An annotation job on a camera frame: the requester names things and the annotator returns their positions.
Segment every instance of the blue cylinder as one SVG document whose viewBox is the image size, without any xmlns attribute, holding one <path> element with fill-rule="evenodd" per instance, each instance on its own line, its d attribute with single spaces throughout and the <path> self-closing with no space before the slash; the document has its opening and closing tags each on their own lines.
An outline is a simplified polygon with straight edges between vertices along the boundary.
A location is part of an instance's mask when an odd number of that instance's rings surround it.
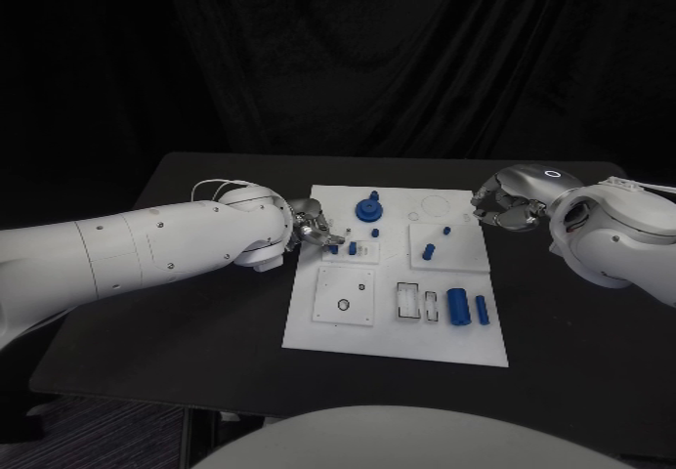
<svg viewBox="0 0 676 469">
<path fill-rule="evenodd" d="M 478 322 L 481 325 L 488 325 L 488 311 L 486 310 L 486 298 L 483 295 L 475 297 L 475 314 L 478 315 Z"/>
<path fill-rule="evenodd" d="M 468 316 L 467 292 L 464 291 L 464 288 L 451 288 L 447 291 L 447 296 L 448 312 L 451 313 L 451 324 L 471 324 L 471 317 Z"/>
<path fill-rule="evenodd" d="M 383 206 L 377 201 L 380 196 L 376 191 L 370 192 L 370 197 L 364 198 L 354 207 L 356 218 L 366 223 L 373 223 L 383 216 Z"/>
<path fill-rule="evenodd" d="M 428 244 L 425 246 L 425 252 L 422 253 L 422 259 L 425 261 L 429 261 L 429 259 L 432 259 L 432 254 L 434 254 L 434 244 Z"/>
</svg>

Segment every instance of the table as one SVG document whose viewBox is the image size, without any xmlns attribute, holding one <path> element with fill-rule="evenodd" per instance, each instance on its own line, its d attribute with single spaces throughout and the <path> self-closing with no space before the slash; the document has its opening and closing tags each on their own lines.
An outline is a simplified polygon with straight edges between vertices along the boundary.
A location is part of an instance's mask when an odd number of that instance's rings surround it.
<svg viewBox="0 0 676 469">
<path fill-rule="evenodd" d="M 252 181 L 287 198 L 313 184 L 475 190 L 514 163 L 173 153 L 137 208 L 186 201 L 209 178 Z M 586 184 L 622 176 L 609 163 L 547 164 Z M 547 252 L 546 229 L 484 227 L 484 237 L 509 368 L 282 349 L 295 252 L 262 274 L 229 266 L 78 308 L 31 388 L 268 416 L 416 405 L 602 452 L 676 456 L 676 312 L 635 287 L 582 280 Z"/>
</svg>

